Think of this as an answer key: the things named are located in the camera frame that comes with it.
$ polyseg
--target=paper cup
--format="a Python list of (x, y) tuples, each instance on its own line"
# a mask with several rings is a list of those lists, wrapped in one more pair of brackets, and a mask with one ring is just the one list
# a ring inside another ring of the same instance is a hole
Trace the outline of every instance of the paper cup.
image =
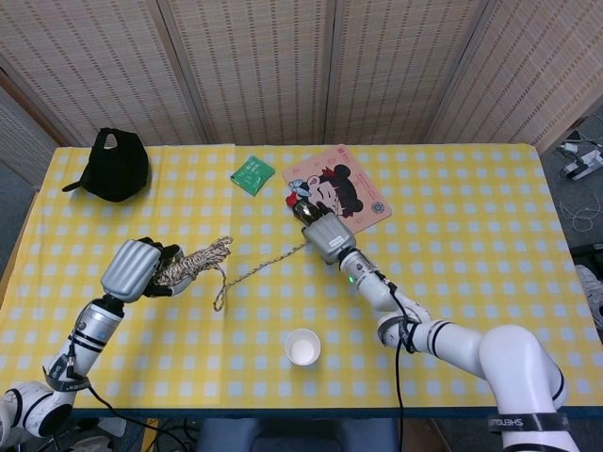
[(320, 339), (313, 331), (294, 330), (285, 339), (285, 353), (296, 365), (310, 365), (320, 356)]

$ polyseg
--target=yellow checkered tablecloth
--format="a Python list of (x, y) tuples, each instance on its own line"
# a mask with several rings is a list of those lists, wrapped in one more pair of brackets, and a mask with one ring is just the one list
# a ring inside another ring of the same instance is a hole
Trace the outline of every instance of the yellow checkered tablecloth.
[[(0, 311), (0, 381), (43, 379), (80, 309), (127, 238), (149, 235), (186, 251), (231, 234), (232, 280), (302, 242), (278, 172), (326, 146), (149, 147), (150, 187), (122, 203), (60, 189), (89, 151), (57, 150), (36, 200)], [(479, 331), (523, 325), (569, 381), (569, 405), (603, 403), (603, 351), (535, 150), (526, 145), (350, 146), (392, 217), (358, 244), (432, 317)], [(251, 197), (229, 176), (254, 154), (277, 170)], [(397, 406), (394, 350), (336, 266), (307, 246), (235, 286), (225, 313), (206, 273), (174, 299), (141, 299), (90, 372), (96, 389), (130, 408), (380, 408)], [(289, 331), (318, 333), (312, 368), (289, 363)], [(492, 406), (485, 382), (429, 355), (401, 358), (408, 407)], [(98, 407), (88, 392), (78, 408)]]

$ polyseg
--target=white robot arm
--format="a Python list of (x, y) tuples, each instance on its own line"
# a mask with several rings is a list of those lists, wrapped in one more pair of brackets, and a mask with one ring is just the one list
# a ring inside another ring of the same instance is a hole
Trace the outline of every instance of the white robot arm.
[(388, 313), (378, 327), (385, 346), (401, 340), (410, 353), (430, 353), (488, 382), (498, 408), (488, 424), (502, 434), (504, 452), (578, 452), (566, 416), (557, 413), (567, 398), (562, 371), (531, 332), (506, 325), (482, 334), (432, 320), (355, 248), (353, 234), (333, 212), (299, 201), (293, 213), (322, 259), (338, 263), (371, 307)]
[(164, 248), (149, 238), (122, 245), (101, 280), (105, 295), (84, 308), (60, 352), (44, 368), (46, 384), (18, 383), (0, 398), (0, 448), (57, 431), (70, 416), (77, 392), (90, 388), (87, 374), (122, 321), (123, 305), (142, 295), (177, 295), (190, 284), (192, 278), (175, 287), (153, 282), (158, 269), (183, 255), (180, 247)]

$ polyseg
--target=mouse pad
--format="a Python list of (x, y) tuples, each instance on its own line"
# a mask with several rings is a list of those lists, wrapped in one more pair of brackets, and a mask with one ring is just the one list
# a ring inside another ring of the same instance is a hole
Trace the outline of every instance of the mouse pad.
[(344, 144), (284, 170), (283, 178), (291, 190), (286, 199), (289, 205), (300, 199), (322, 202), (355, 234), (392, 215), (385, 198)]

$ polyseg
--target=black hat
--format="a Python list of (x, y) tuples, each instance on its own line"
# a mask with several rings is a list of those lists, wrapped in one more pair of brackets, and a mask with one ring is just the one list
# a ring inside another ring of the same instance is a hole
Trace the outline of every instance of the black hat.
[[(113, 135), (117, 141), (114, 148), (105, 149), (108, 135)], [(139, 136), (118, 129), (103, 128), (94, 141), (82, 177), (78, 182), (63, 187), (63, 191), (81, 186), (104, 200), (119, 202), (143, 188), (148, 174), (149, 157)]]

